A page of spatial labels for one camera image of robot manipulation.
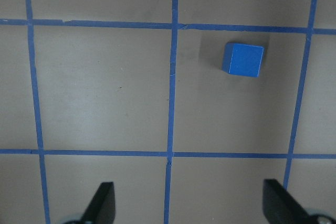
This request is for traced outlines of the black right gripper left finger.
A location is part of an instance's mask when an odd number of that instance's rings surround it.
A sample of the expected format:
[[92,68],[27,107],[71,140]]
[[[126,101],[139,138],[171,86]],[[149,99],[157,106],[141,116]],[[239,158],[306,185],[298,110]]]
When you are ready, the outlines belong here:
[[101,183],[80,218],[80,223],[114,223],[115,203],[114,183]]

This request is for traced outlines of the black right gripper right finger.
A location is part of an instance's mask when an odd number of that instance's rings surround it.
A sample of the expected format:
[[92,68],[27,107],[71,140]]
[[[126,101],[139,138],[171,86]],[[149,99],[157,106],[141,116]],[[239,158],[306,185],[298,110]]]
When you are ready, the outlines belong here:
[[315,217],[309,215],[276,179],[265,179],[262,190],[263,214],[268,223],[315,223]]

